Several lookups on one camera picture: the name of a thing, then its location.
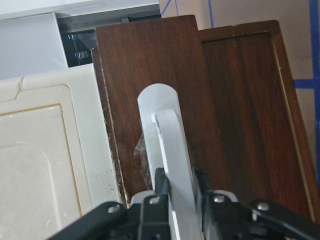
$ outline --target blue line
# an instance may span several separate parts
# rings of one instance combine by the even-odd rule
[[[319,6],[318,0],[309,0],[312,70],[314,81],[316,172],[320,187],[320,69],[319,69]]]
[[[209,5],[211,28],[214,28],[214,27],[215,27],[215,24],[214,24],[214,14],[213,14],[213,12],[212,12],[212,3],[211,3],[211,0],[208,0],[208,5]]]
[[[314,89],[313,79],[296,79],[294,80],[294,86],[296,89]]]
[[[175,2],[176,15],[179,16],[177,0],[174,0],[174,2]]]
[[[171,3],[171,1],[172,1],[172,0],[168,0],[168,2],[166,3],[166,5],[165,5],[165,7],[164,7],[164,9],[163,9],[163,11],[162,11],[162,13],[161,13],[161,17],[165,14],[165,12],[166,12],[169,4]]]

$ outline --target wooden cabinet door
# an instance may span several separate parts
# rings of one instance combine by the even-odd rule
[[[198,31],[194,16],[99,27],[93,54],[119,190],[150,187],[137,104],[148,85],[179,97],[190,160],[240,202],[272,199],[320,219],[319,191],[276,21]]]

